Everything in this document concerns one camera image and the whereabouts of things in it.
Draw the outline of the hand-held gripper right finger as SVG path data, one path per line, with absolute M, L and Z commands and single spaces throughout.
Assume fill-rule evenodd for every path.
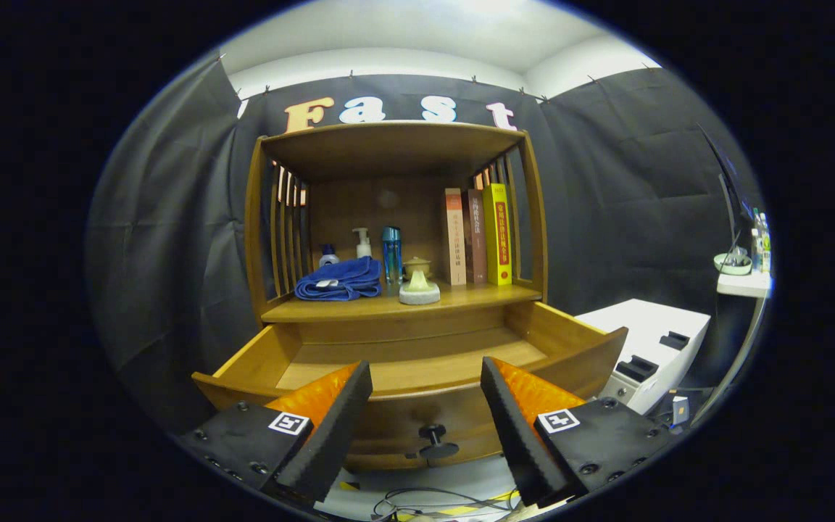
M 480 384 L 527 505 L 596 492 L 673 443 L 667 427 L 619 400 L 580 399 L 503 360 L 484 357 Z

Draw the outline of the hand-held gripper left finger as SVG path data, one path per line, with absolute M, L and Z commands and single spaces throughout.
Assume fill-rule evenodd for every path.
M 358 361 L 262 405 L 236 401 L 177 443 L 226 478 L 310 508 L 344 466 L 372 391 Z

